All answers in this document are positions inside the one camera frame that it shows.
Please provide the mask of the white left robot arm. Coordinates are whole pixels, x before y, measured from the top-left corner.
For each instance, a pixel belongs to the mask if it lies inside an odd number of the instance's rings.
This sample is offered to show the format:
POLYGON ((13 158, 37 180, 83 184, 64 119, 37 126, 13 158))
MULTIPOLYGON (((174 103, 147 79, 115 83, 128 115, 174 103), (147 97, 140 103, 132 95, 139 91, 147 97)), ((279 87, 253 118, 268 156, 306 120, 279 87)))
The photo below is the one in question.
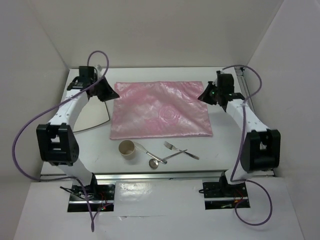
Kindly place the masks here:
POLYGON ((75 123, 90 98, 101 102, 114 100, 119 95, 111 88, 100 65, 80 66, 76 76, 67 86, 62 105, 46 124, 36 128, 41 159, 58 167, 73 184, 81 187, 88 200, 97 197, 99 187, 96 176, 80 160, 80 147, 74 135, 75 123))

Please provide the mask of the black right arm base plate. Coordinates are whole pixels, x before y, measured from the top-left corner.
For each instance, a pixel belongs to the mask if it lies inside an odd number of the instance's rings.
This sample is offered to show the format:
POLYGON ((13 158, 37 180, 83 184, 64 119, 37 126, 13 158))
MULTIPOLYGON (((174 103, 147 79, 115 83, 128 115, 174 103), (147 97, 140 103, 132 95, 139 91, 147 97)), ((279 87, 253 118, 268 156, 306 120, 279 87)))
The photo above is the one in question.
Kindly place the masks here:
POLYGON ((236 205, 240 209, 251 207, 245 183, 222 189, 218 182, 203 182, 198 192, 204 197, 206 210, 234 209, 236 205))

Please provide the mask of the pink rose satin cloth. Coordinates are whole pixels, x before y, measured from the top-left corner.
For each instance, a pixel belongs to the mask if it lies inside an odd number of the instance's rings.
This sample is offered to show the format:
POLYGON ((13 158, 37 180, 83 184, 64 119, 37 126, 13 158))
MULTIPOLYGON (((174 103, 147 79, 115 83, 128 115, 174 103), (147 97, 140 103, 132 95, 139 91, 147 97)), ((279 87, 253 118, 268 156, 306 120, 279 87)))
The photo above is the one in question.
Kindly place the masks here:
POLYGON ((116 82, 110 139, 212 137, 200 81, 116 82))

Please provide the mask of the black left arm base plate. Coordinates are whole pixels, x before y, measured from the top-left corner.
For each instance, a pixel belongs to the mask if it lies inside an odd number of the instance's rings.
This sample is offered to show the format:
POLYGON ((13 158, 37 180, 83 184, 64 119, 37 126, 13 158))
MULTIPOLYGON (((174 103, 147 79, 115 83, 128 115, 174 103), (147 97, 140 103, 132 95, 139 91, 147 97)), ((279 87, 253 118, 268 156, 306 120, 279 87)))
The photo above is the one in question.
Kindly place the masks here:
MULTIPOLYGON (((69 193, 68 213, 83 213, 89 211, 85 194, 80 186, 72 185, 71 188, 61 186, 60 188, 69 193)), ((87 190, 91 211, 96 212, 100 210, 101 212, 113 212, 115 190, 116 185, 114 183, 97 185, 96 193, 87 190)))

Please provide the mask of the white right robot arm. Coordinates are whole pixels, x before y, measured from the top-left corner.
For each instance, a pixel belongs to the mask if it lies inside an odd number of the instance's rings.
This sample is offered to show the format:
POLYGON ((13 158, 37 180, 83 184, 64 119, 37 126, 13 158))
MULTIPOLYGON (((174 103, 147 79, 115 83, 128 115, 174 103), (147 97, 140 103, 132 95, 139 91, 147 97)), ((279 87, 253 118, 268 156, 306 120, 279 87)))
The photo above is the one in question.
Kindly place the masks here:
POLYGON ((281 134, 270 129, 251 110, 248 99, 235 92, 234 78, 230 73, 217 71, 215 81, 209 81, 198 100, 219 105, 231 116, 241 130, 240 147, 234 167, 223 172, 218 190, 230 196, 239 185, 256 171, 270 171, 280 164, 281 134))

